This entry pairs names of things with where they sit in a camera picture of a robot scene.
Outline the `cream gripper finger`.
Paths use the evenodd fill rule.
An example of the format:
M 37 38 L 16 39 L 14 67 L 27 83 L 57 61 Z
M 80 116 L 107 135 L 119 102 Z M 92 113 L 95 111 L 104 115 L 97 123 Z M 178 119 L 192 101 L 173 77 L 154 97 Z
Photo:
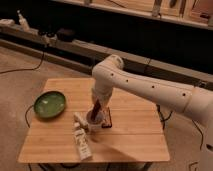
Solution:
M 104 107 L 103 109 L 100 110 L 100 114 L 103 118 L 103 121 L 107 122 L 108 121 L 109 109 L 107 107 Z
M 92 107 L 91 107 L 92 112 L 96 112 L 97 111 L 97 104 L 96 104 L 96 102 L 97 102 L 97 98 L 96 97 L 92 97 Z

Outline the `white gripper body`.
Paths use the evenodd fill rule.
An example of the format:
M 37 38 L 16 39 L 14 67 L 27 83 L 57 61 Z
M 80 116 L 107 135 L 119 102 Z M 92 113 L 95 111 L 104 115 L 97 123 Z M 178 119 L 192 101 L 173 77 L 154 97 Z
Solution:
M 97 90 L 95 87 L 93 87 L 91 89 L 92 102 L 96 103 L 96 101 L 99 101 L 101 107 L 106 108 L 109 103 L 109 100 L 112 96 L 112 92 L 113 92 L 112 89 L 110 89 L 109 91 L 103 92 L 103 91 Z

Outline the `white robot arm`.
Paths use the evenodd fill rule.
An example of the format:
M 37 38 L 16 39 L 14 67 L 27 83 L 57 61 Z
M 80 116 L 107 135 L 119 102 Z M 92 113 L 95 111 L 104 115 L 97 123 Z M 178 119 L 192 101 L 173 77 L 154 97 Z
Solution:
M 197 171 L 213 171 L 213 91 L 123 70 L 123 59 L 110 55 L 92 69 L 92 99 L 105 108 L 119 88 L 197 121 L 204 130 Z

